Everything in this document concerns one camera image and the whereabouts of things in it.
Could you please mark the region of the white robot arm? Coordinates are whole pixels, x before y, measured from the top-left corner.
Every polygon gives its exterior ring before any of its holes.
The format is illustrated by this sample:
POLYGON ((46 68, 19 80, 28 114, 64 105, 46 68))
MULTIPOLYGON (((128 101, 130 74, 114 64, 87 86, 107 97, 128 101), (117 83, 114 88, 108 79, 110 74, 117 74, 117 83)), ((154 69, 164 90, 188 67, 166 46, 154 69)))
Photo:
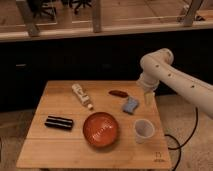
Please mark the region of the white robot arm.
POLYGON ((144 55, 137 84, 148 93, 163 82, 213 119, 213 85, 175 69, 171 66, 173 60, 174 55, 167 48, 144 55))

